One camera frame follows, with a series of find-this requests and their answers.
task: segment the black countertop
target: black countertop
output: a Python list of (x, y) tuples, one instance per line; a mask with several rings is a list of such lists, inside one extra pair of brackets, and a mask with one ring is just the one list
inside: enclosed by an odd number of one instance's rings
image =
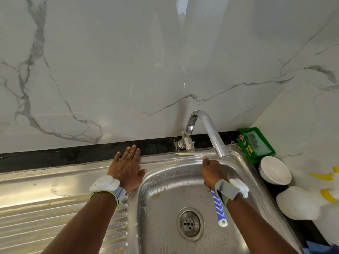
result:
[[(236, 143), (238, 135), (239, 131), (220, 133), (225, 145)], [(5, 153), (0, 154), (0, 172), (57, 167), (108, 160), (112, 159), (118, 151), (124, 152), (127, 146), (132, 146), (133, 144), (136, 144), (141, 149), (141, 155), (175, 152), (178, 151), (176, 142), (179, 139), (180, 136), (52, 150)], [(192, 140), (195, 142), (194, 145), (197, 149), (212, 147), (207, 134), (192, 135)], [(258, 170), (259, 164), (255, 164), (254, 166), (256, 170)], [(274, 200), (280, 192), (287, 189), (286, 185), (273, 185), (264, 180), (263, 182)], [(307, 246), (306, 240), (328, 245), (312, 221), (286, 219), (303, 246)]]

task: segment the gray wrist strap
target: gray wrist strap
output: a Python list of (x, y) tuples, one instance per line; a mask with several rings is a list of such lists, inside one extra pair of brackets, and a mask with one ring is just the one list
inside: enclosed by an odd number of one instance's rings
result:
[(226, 206), (228, 199), (234, 200), (240, 192), (239, 188), (223, 179), (215, 184), (214, 189), (224, 206)]

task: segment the hand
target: hand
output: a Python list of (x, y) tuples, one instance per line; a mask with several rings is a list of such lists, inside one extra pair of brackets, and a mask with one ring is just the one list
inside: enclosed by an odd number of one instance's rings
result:
[(120, 181), (120, 186), (130, 192), (137, 188), (146, 174), (146, 169), (139, 171), (140, 149), (136, 145), (127, 147), (120, 158), (120, 151), (115, 155), (112, 164), (108, 168), (107, 175)]
[(206, 156), (204, 156), (204, 159), (202, 161), (201, 172), (202, 176), (205, 179), (205, 183), (210, 189), (213, 189), (213, 191), (215, 184), (219, 180), (225, 179), (226, 181), (228, 181), (227, 175), (225, 175), (220, 163), (215, 160), (210, 161)]

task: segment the sink drain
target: sink drain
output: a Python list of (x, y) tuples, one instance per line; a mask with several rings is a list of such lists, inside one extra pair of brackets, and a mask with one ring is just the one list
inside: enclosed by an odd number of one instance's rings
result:
[(195, 208), (186, 207), (180, 210), (177, 217), (179, 234), (188, 241), (197, 241), (204, 233), (204, 220)]

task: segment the green soap container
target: green soap container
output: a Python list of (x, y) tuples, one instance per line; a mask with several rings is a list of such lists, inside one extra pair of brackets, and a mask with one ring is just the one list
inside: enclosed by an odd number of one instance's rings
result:
[[(269, 153), (267, 155), (262, 155), (262, 156), (259, 156), (259, 155), (256, 154), (256, 152), (254, 151), (254, 149), (251, 146), (250, 142), (248, 141), (247, 137), (244, 135), (244, 133), (248, 133), (248, 132), (251, 132), (251, 131), (255, 131), (258, 134), (260, 139), (269, 148), (271, 153)], [(240, 129), (240, 134), (239, 134), (239, 137), (237, 137), (237, 141), (240, 144), (240, 148), (243, 150), (243, 152), (245, 153), (245, 155), (247, 156), (248, 160), (251, 163), (258, 163), (258, 162), (261, 161), (261, 159), (263, 157), (276, 153), (275, 150), (273, 149), (273, 147), (266, 140), (265, 136), (263, 136), (263, 134), (260, 132), (259, 128), (257, 128), (257, 127), (250, 127), (250, 128)]]

